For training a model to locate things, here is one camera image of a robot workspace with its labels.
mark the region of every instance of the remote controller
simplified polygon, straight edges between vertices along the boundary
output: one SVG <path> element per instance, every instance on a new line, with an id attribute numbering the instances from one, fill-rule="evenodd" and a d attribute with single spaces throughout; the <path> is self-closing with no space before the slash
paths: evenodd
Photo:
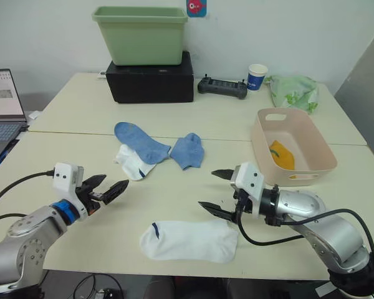
<path id="1" fill-rule="evenodd" d="M 238 83 L 215 80 L 205 74 L 205 78 L 202 78 L 198 84 L 198 92 L 232 95 L 242 100 L 247 95 L 247 85 L 244 83 L 244 80 L 242 82 L 238 81 Z"/>

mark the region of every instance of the laptop keyboard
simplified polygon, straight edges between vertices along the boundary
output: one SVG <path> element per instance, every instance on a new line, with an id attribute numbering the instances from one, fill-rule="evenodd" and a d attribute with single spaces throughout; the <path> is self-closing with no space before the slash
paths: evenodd
<path id="1" fill-rule="evenodd" d="M 20 124 L 4 123 L 0 124 L 0 141 L 8 141 L 12 134 L 21 127 Z"/>

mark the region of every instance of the floor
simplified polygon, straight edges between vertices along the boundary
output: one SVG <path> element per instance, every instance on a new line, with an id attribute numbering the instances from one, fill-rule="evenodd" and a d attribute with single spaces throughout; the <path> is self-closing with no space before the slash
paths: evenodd
<path id="1" fill-rule="evenodd" d="M 46 299 L 71 299 L 77 284 L 89 273 L 51 270 L 43 281 L 42 290 Z M 143 299 L 145 290 L 152 278 L 151 275 L 122 275 L 113 274 L 123 288 L 125 299 Z M 246 286 L 242 280 L 234 280 L 235 289 L 243 290 L 243 296 L 231 298 L 249 299 L 308 299 L 318 298 L 315 288 L 325 282 L 287 282 L 270 280 L 250 280 L 252 285 Z M 97 276 L 96 290 L 101 288 L 117 288 L 116 283 L 109 277 Z M 92 289 L 92 279 L 88 279 L 76 292 L 77 299 L 87 299 Z M 342 299 L 337 291 L 326 295 L 323 299 Z"/>
<path id="2" fill-rule="evenodd" d="M 46 299 L 71 299 L 74 288 L 88 275 L 83 272 L 51 270 L 42 284 Z M 142 299 L 145 288 L 151 280 L 149 275 L 113 275 L 121 284 L 125 299 Z M 109 277 L 97 276 L 96 289 L 117 288 Z M 92 278 L 88 279 L 77 291 L 77 299 L 86 299 L 92 289 Z"/>

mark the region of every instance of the laptop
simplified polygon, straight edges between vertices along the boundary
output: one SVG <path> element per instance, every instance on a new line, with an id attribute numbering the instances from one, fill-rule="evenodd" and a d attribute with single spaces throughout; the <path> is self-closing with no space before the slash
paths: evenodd
<path id="1" fill-rule="evenodd" d="M 0 154 L 26 126 L 26 117 L 9 69 L 0 69 Z"/>

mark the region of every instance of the sticker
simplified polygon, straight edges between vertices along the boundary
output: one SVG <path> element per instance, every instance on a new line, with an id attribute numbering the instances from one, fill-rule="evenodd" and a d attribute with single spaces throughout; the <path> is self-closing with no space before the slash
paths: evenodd
<path id="1" fill-rule="evenodd" d="M 206 0 L 187 0 L 187 15 L 189 17 L 206 16 Z"/>

